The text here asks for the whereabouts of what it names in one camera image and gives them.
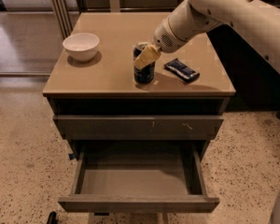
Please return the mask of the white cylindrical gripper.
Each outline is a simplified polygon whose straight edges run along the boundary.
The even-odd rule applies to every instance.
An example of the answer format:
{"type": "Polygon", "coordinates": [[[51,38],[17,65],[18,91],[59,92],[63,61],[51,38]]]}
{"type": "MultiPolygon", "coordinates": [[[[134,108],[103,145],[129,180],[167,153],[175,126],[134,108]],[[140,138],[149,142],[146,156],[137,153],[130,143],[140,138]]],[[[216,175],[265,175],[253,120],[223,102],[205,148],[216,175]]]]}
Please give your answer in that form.
{"type": "Polygon", "coordinates": [[[156,62],[161,52],[173,53],[182,48],[193,38],[188,20],[169,15],[156,28],[153,36],[154,44],[147,45],[133,62],[133,66],[142,70],[149,64],[156,62]]]}

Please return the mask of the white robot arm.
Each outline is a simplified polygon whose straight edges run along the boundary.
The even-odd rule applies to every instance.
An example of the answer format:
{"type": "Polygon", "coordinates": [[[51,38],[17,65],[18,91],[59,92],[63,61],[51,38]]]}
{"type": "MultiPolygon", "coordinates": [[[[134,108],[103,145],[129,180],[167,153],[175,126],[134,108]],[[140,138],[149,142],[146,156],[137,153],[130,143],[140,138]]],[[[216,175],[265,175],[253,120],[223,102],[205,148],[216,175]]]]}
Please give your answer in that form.
{"type": "Polygon", "coordinates": [[[143,69],[194,36],[230,26],[280,75],[280,8],[260,0],[184,0],[156,28],[133,65],[143,69]]]}

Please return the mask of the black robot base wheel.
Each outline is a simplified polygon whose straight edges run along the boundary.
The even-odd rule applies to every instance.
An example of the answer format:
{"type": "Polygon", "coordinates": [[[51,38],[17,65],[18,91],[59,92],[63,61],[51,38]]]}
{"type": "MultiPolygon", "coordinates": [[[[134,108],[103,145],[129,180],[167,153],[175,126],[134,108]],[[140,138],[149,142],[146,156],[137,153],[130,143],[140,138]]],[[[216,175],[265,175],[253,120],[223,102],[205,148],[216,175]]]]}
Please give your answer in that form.
{"type": "Polygon", "coordinates": [[[57,224],[57,213],[52,211],[49,213],[47,224],[57,224]]]}

